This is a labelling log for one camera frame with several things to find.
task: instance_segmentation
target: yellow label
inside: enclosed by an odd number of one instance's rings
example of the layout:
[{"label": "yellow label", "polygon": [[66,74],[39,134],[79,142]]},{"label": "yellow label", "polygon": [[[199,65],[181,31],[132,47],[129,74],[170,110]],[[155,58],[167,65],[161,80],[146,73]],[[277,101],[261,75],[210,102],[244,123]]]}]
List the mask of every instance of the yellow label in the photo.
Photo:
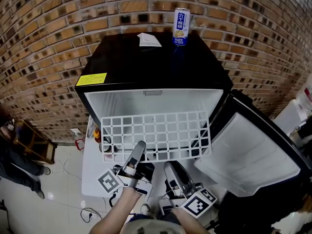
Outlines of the yellow label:
[{"label": "yellow label", "polygon": [[81,76],[76,86],[104,83],[107,73]]}]

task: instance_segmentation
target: white floor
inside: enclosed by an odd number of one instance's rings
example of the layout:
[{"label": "white floor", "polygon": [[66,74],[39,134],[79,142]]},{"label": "white floor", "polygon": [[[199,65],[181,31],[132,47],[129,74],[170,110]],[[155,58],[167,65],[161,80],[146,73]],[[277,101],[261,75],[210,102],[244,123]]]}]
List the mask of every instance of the white floor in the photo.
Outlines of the white floor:
[{"label": "white floor", "polygon": [[[0,200],[4,199],[9,210],[10,225],[15,234],[87,234],[100,218],[91,218],[90,223],[84,223],[81,209],[91,207],[102,217],[106,215],[110,210],[108,198],[81,194],[82,156],[83,152],[76,147],[57,148],[56,163],[49,166],[52,173],[40,177],[44,200],[27,187],[6,179],[0,181]],[[139,212],[141,203],[144,202],[140,202],[134,212]],[[83,211],[82,216],[88,220],[89,212]],[[205,219],[209,223],[216,219],[216,213],[211,210]],[[282,234],[294,234],[311,220],[312,214],[294,213],[274,226],[281,229]]]}]

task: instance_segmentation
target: jeans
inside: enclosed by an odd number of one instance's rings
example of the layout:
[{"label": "jeans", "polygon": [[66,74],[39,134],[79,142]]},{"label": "jeans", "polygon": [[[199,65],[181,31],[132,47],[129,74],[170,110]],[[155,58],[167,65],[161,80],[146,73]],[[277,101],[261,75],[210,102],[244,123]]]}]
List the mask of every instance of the jeans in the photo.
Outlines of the jeans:
[{"label": "jeans", "polygon": [[[179,220],[177,219],[176,215],[174,215],[173,213],[169,213],[165,216],[163,216],[161,214],[157,214],[156,218],[158,220],[168,221],[168,222],[172,222],[172,223],[181,225]],[[154,219],[154,218],[151,216],[143,215],[143,214],[136,214],[129,220],[129,222],[133,222],[133,221],[140,220],[140,219]]]},{"label": "jeans", "polygon": [[0,141],[0,145],[2,146],[2,150],[0,151],[0,177],[27,186],[36,193],[40,192],[40,183],[16,166],[21,167],[35,176],[43,174],[43,166],[38,165],[27,159],[23,154],[18,153],[15,150],[15,146],[6,141]]}]

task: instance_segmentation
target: white plastic shelf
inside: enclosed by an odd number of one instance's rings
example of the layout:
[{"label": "white plastic shelf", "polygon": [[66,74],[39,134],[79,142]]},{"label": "white plastic shelf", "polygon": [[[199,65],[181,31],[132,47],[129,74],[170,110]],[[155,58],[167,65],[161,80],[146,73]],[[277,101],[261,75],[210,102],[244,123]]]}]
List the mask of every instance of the white plastic shelf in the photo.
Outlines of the white plastic shelf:
[{"label": "white plastic shelf", "polygon": [[101,118],[104,162],[123,162],[143,140],[142,163],[197,158],[211,153],[207,112],[133,115]]}]

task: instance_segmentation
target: cap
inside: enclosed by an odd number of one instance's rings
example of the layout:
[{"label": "cap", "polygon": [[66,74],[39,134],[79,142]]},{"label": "cap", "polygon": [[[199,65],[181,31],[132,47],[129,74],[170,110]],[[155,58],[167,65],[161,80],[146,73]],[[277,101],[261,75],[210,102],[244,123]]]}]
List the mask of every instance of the cap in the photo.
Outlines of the cap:
[{"label": "cap", "polygon": [[99,138],[99,135],[100,135],[100,131],[99,131],[99,130],[94,130],[94,131],[93,131],[93,136],[94,136],[95,138]]}]

